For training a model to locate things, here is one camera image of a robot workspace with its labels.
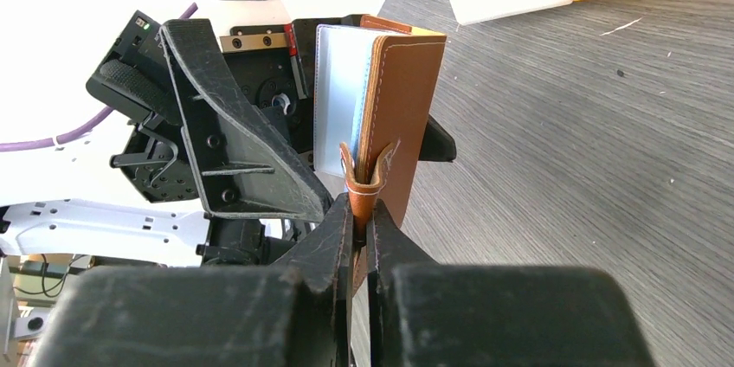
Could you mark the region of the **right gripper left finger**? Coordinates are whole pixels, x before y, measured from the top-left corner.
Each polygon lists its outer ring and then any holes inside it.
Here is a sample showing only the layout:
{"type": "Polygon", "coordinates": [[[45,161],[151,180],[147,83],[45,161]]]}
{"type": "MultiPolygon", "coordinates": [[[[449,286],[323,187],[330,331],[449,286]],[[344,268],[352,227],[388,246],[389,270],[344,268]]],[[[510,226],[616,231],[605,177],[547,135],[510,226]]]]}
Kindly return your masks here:
{"type": "Polygon", "coordinates": [[[346,366],[352,213],[267,266],[102,267],[59,300],[32,366],[346,366]]]}

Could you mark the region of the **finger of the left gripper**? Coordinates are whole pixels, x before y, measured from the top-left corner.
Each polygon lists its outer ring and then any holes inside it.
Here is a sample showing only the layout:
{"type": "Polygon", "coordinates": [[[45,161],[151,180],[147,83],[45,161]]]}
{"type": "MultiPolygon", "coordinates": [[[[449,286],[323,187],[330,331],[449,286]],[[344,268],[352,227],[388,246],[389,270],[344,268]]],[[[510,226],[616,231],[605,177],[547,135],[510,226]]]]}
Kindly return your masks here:
{"type": "Polygon", "coordinates": [[[457,157],[454,138],[436,119],[429,115],[422,138],[419,160],[422,162],[451,163],[457,157]]]}

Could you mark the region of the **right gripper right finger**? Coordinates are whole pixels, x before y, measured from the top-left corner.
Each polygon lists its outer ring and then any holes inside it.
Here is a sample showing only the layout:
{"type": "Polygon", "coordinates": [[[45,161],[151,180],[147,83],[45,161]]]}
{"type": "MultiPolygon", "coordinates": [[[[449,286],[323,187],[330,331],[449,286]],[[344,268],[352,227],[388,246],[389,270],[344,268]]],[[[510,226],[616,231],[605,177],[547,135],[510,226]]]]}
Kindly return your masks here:
{"type": "Polygon", "coordinates": [[[620,285],[592,267],[440,264],[383,203],[366,226],[375,366],[651,366],[620,285]]]}

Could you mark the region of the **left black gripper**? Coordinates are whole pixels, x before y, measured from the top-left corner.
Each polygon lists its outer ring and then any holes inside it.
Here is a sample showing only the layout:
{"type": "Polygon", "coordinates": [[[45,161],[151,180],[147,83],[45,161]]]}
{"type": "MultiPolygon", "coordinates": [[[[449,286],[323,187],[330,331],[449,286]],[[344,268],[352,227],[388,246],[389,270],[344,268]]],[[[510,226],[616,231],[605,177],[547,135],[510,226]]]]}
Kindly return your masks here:
{"type": "Polygon", "coordinates": [[[132,126],[110,165],[149,203],[201,202],[194,265],[274,261],[330,208],[313,171],[317,26],[215,37],[207,19],[136,12],[88,79],[132,126]]]}

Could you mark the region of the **brown leather card holder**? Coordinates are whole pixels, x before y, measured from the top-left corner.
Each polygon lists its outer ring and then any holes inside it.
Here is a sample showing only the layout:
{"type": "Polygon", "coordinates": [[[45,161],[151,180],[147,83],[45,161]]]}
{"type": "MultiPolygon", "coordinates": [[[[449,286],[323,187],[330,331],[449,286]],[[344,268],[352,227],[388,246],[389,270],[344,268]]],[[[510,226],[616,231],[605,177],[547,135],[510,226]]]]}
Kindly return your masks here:
{"type": "Polygon", "coordinates": [[[446,40],[375,16],[316,28],[313,165],[344,178],[359,245],[377,201],[402,225],[446,40]]]}

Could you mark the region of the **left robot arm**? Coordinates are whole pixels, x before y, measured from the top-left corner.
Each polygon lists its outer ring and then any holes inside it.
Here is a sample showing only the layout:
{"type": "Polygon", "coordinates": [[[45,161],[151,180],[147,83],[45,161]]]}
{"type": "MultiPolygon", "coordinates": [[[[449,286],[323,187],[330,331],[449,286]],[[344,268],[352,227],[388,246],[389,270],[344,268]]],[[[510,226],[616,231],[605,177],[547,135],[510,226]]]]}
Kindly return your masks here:
{"type": "Polygon", "coordinates": [[[1,165],[1,252],[164,267],[267,265],[332,208],[363,227],[376,201],[401,224],[416,166],[450,162],[429,115],[447,38],[365,14],[255,25],[136,12],[87,81],[132,127],[109,164],[49,143],[1,165]]]}

